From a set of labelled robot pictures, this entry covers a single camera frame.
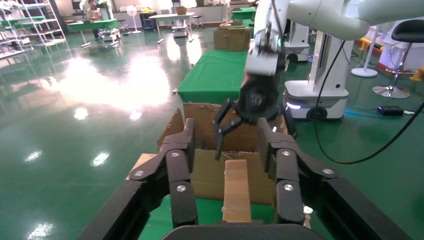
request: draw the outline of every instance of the person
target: person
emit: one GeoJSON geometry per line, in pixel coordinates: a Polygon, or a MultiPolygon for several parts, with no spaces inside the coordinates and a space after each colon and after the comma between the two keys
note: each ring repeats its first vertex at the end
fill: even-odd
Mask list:
{"type": "MultiPolygon", "coordinates": [[[[90,20],[90,22],[94,23],[94,21],[100,21],[103,20],[102,12],[100,11],[100,8],[97,8],[97,4],[94,0],[88,0],[88,4],[90,5],[90,8],[87,10],[87,17],[90,20]]],[[[99,30],[93,29],[94,39],[96,41],[99,40],[99,30]]]]}

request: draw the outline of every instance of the chair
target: chair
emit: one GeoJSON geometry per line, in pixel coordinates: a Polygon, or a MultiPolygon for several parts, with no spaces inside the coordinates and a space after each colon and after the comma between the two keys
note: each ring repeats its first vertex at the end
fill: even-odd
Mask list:
{"type": "Polygon", "coordinates": [[[393,30],[391,38],[399,42],[408,43],[408,45],[406,46],[406,50],[402,55],[399,66],[396,68],[396,70],[392,71],[394,73],[393,84],[389,86],[375,86],[372,88],[372,90],[374,93],[383,97],[405,99],[408,98],[410,94],[405,90],[396,87],[396,85],[398,84],[399,76],[401,74],[405,74],[405,72],[403,72],[404,64],[412,44],[424,43],[424,20],[408,20],[401,22],[393,30]]]}
{"type": "Polygon", "coordinates": [[[193,28],[197,28],[197,30],[199,30],[199,26],[201,26],[203,29],[205,28],[204,26],[203,26],[203,24],[202,23],[200,23],[200,18],[202,18],[202,16],[201,15],[195,15],[195,16],[193,16],[193,18],[194,19],[197,19],[197,23],[196,24],[194,24],[194,26],[193,26],[193,28]]]}

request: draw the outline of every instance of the stand fan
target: stand fan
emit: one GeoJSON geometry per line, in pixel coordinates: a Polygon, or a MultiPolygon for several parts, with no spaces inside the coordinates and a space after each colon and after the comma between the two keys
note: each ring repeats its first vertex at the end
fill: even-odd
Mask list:
{"type": "Polygon", "coordinates": [[[373,55],[374,46],[376,45],[377,37],[379,36],[379,33],[387,33],[390,31],[393,26],[395,25],[395,22],[388,22],[377,25],[377,28],[375,29],[374,37],[372,38],[371,45],[369,46],[368,55],[366,56],[365,65],[363,67],[358,67],[352,69],[351,73],[358,77],[364,77],[364,78],[372,78],[377,76],[377,71],[373,69],[368,69],[368,64],[370,63],[371,56],[373,55]]]}
{"type": "Polygon", "coordinates": [[[133,34],[139,34],[142,31],[137,30],[137,25],[136,25],[136,15],[137,15],[137,9],[135,6],[127,6],[126,7],[126,13],[128,15],[130,15],[132,17],[132,20],[134,21],[134,28],[135,31],[132,31],[133,34]]]}

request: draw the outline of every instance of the white desk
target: white desk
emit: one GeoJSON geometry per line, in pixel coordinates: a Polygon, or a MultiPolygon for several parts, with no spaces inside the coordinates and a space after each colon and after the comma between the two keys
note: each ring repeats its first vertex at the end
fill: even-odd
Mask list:
{"type": "Polygon", "coordinates": [[[157,34],[159,35],[159,41],[157,41],[157,44],[160,44],[164,41],[164,39],[161,37],[161,31],[159,30],[159,21],[172,21],[172,20],[189,20],[188,25],[190,26],[190,37],[188,38],[188,41],[193,41],[192,38],[192,16],[194,15],[194,12],[187,12],[185,15],[178,15],[178,14],[161,14],[161,15],[154,15],[149,17],[149,19],[156,19],[156,27],[157,27],[157,34]]]}

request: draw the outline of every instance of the power adapter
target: power adapter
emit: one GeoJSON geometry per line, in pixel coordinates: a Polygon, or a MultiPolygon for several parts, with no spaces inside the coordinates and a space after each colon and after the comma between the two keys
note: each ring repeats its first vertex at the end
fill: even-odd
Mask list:
{"type": "Polygon", "coordinates": [[[399,106],[379,106],[377,109],[383,116],[403,116],[404,110],[399,106]]]}

